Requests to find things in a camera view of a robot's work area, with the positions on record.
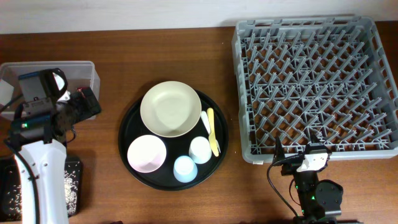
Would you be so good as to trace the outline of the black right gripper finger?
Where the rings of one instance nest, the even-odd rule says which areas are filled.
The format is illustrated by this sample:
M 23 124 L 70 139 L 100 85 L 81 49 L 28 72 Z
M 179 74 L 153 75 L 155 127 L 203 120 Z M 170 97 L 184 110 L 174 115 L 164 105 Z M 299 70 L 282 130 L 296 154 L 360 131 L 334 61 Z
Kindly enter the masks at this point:
M 277 163 L 279 161 L 283 161 L 285 159 L 284 148 L 282 147 L 282 143 L 280 138 L 277 136 L 275 138 L 275 151 L 273 157 L 273 163 Z
M 310 133 L 310 143 L 308 144 L 308 153 L 324 153 L 326 152 L 326 146 L 324 146 L 320 140 L 316 137 L 314 132 Z

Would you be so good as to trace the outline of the pink small bowl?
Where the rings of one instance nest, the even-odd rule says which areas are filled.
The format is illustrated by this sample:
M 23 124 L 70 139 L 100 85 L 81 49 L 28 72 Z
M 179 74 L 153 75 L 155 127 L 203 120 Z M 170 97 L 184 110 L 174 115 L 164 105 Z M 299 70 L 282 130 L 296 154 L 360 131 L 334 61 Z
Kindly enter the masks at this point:
M 127 150 L 128 164 L 141 173 L 150 173 L 159 169 L 167 157 L 167 148 L 161 138 L 154 135 L 143 135 L 129 145 Z

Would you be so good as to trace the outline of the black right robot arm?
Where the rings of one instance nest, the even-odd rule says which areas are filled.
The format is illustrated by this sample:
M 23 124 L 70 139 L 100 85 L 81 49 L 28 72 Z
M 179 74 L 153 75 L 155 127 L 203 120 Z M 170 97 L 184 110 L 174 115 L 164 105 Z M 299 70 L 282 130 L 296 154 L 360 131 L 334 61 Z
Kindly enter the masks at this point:
M 315 134 L 303 152 L 282 163 L 282 175 L 291 175 L 298 194 L 301 216 L 294 223 L 336 223 L 341 215 L 343 187 L 328 179 L 320 180 L 318 173 L 327 168 L 331 150 Z

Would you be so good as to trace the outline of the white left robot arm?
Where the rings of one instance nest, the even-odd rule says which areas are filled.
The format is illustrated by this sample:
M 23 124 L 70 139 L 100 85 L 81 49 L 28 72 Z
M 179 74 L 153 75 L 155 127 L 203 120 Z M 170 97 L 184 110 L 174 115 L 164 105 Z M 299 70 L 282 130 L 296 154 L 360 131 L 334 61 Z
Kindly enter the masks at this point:
M 90 87 L 68 92 L 59 68 L 19 76 L 25 101 L 14 113 L 5 145 L 14 153 L 22 190 L 23 223 L 68 223 L 64 187 L 67 132 L 101 113 Z

